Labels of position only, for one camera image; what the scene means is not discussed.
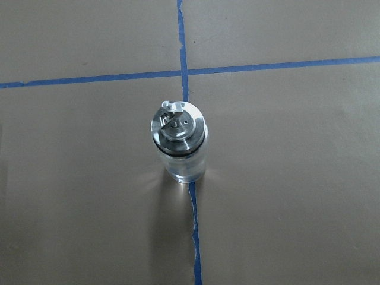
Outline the glass sauce bottle metal cap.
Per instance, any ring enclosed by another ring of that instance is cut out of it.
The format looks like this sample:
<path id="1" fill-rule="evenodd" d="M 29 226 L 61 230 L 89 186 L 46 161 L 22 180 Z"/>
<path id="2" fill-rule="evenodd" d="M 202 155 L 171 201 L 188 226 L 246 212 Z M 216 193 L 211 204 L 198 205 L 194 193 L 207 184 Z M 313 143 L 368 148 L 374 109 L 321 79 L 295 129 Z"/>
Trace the glass sauce bottle metal cap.
<path id="1" fill-rule="evenodd" d="M 163 101 L 151 120 L 151 135 L 174 180 L 191 183 L 205 173 L 208 126 L 195 105 L 185 101 Z"/>

